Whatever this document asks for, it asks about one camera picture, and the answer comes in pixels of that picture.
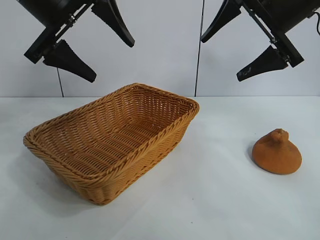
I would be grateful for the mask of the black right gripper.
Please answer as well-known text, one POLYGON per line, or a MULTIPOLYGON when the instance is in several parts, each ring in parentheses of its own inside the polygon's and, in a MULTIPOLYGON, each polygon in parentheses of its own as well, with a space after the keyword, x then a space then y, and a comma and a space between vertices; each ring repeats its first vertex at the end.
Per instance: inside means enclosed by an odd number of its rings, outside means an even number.
POLYGON ((294 68, 304 61, 286 33, 311 17, 320 8, 320 0, 224 0, 214 20, 202 34, 201 42, 206 43, 240 15, 241 7, 245 8, 276 48, 270 45, 241 69, 236 74, 239 82, 263 73, 283 70, 288 67, 288 63, 294 68))

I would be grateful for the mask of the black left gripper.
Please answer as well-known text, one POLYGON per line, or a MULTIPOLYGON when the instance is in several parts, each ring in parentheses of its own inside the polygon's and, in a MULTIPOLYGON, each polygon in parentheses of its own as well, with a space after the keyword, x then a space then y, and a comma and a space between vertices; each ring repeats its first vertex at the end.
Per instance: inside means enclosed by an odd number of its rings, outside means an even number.
POLYGON ((45 26, 24 54, 34 64, 44 57, 43 63, 47 66, 73 73, 90 83, 95 81, 95 71, 76 55, 64 39, 56 44, 61 35, 92 5, 91 11, 126 45, 130 48, 135 45, 115 0, 20 0, 18 3, 45 26))

